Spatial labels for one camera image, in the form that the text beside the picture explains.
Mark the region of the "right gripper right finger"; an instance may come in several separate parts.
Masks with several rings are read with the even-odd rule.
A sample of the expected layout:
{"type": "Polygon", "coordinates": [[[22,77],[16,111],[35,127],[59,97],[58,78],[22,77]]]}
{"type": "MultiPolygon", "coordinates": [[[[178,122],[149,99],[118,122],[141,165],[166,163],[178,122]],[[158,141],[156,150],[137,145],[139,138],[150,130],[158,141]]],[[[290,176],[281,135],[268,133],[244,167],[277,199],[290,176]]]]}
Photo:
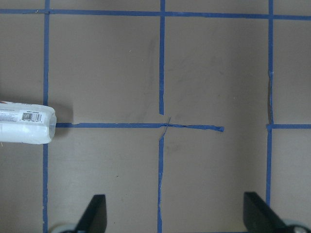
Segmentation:
{"type": "Polygon", "coordinates": [[[249,233],[309,233],[301,224],[285,223],[256,192],[243,194],[243,223],[249,233]]]}

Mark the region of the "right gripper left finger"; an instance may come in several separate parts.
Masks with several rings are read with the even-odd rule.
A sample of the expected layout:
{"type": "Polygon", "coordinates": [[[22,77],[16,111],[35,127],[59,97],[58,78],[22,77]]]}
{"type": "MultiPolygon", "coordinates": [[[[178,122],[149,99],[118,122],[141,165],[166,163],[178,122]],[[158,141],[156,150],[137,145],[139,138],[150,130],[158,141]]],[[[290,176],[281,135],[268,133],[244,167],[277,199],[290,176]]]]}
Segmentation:
{"type": "Polygon", "coordinates": [[[76,224],[55,227],[52,233],[104,233],[107,228],[105,194],[94,195],[76,224]]]}

